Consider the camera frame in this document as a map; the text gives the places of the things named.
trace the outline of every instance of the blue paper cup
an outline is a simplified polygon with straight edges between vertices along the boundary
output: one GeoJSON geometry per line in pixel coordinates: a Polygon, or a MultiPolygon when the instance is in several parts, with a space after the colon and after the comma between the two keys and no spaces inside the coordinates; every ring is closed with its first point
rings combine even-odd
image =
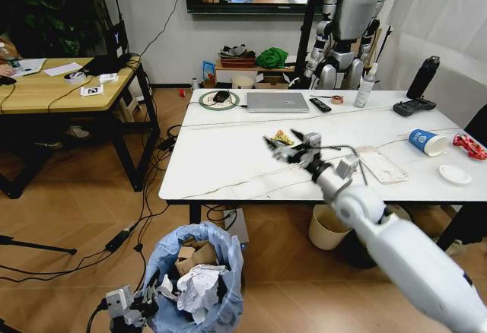
{"type": "Polygon", "coordinates": [[[409,133],[409,143],[429,157],[436,157],[442,154],[448,146],[448,139],[443,135],[427,132],[426,130],[413,129],[409,133]]]}

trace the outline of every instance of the white curtain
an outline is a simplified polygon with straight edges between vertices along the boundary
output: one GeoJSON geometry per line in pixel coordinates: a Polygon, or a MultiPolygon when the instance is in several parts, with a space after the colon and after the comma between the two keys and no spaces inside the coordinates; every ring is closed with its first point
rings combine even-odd
{"type": "Polygon", "coordinates": [[[388,21],[381,87],[407,90],[424,60],[440,56],[425,97],[465,126],[487,103],[487,0],[396,0],[388,21]]]}

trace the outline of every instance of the computer mouse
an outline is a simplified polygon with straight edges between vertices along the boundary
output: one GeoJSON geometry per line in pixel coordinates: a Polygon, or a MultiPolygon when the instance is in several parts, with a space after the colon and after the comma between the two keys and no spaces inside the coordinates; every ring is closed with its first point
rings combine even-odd
{"type": "Polygon", "coordinates": [[[17,81],[11,77],[0,76],[0,86],[3,84],[14,84],[15,82],[17,81]]]}
{"type": "Polygon", "coordinates": [[[230,96],[228,91],[219,91],[213,96],[213,101],[216,103],[223,103],[230,96]]]}

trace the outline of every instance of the mouse pad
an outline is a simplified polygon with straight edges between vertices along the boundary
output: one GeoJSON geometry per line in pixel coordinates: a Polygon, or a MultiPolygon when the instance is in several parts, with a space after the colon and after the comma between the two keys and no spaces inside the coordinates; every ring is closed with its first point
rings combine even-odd
{"type": "Polygon", "coordinates": [[[203,94],[199,98],[200,105],[203,106],[205,109],[218,111],[231,109],[238,105],[238,103],[240,102],[239,97],[235,93],[230,92],[230,96],[226,99],[226,101],[224,101],[223,103],[215,103],[215,101],[213,100],[213,96],[216,95],[216,93],[219,91],[220,90],[216,90],[203,94]]]}

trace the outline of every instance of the black water bottle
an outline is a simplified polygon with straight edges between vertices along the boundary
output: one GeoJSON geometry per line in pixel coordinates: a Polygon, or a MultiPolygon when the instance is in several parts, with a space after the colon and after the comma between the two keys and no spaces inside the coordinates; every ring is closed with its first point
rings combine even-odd
{"type": "Polygon", "coordinates": [[[439,66],[440,57],[433,55],[426,59],[418,73],[416,73],[416,77],[414,77],[406,96],[413,100],[420,98],[425,92],[426,87],[433,79],[439,66]]]}

